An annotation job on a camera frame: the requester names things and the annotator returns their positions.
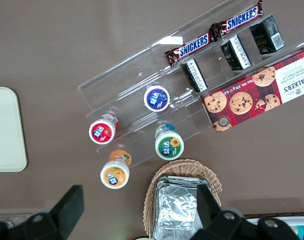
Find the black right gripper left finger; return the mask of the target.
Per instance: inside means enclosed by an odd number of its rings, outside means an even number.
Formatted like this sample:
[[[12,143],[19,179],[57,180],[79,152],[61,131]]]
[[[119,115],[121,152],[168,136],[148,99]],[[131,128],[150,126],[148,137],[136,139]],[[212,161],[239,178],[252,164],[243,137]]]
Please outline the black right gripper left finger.
[[[82,185],[73,185],[49,212],[30,216],[9,229],[0,221],[0,240],[66,240],[85,209]]]

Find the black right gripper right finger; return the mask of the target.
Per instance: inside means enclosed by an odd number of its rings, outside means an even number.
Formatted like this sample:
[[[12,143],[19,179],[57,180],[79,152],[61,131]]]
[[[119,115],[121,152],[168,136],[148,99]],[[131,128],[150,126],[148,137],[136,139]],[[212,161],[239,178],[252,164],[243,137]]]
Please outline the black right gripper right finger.
[[[193,240],[297,240],[283,221],[264,217],[252,224],[232,210],[222,210],[207,186],[197,186],[197,212],[202,229]]]

